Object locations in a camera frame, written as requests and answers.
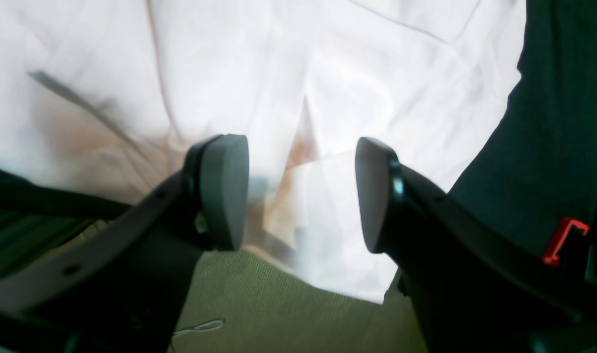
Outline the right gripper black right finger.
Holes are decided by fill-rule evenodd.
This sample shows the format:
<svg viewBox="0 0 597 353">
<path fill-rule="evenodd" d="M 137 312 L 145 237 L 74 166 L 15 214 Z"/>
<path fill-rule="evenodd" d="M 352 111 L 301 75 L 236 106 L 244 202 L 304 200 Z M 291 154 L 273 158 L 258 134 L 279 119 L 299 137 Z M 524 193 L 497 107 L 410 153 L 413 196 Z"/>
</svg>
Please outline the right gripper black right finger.
<svg viewBox="0 0 597 353">
<path fill-rule="evenodd" d="M 364 242 L 399 266 L 431 353 L 597 353 L 588 234 L 572 231 L 548 266 L 374 138 L 357 143 L 355 181 Z"/>
</svg>

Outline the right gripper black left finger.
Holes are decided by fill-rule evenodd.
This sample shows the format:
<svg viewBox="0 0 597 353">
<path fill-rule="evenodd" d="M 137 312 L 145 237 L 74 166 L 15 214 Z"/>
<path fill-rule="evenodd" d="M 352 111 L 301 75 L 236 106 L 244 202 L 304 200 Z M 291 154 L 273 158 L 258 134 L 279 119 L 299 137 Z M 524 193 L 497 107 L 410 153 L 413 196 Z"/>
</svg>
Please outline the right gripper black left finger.
<svg viewBox="0 0 597 353">
<path fill-rule="evenodd" d="M 0 279 L 0 346 L 17 353 L 164 353 L 205 251 L 242 245 L 244 135 L 207 138 L 102 233 Z"/>
</svg>

